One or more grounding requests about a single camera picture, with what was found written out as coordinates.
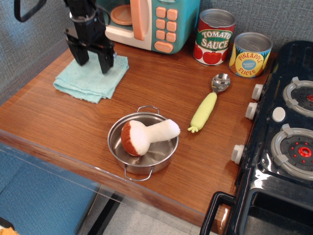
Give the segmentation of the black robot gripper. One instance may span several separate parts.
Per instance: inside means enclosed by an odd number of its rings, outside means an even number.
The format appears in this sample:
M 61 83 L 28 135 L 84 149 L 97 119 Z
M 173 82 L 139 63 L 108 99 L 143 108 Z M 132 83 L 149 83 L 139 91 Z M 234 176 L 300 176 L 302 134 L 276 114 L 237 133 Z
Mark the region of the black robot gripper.
M 98 54 L 101 72 L 106 74 L 114 64 L 114 43 L 105 35 L 106 24 L 103 10 L 94 0 L 66 0 L 73 28 L 66 29 L 67 44 L 76 60 L 83 66 L 88 51 Z

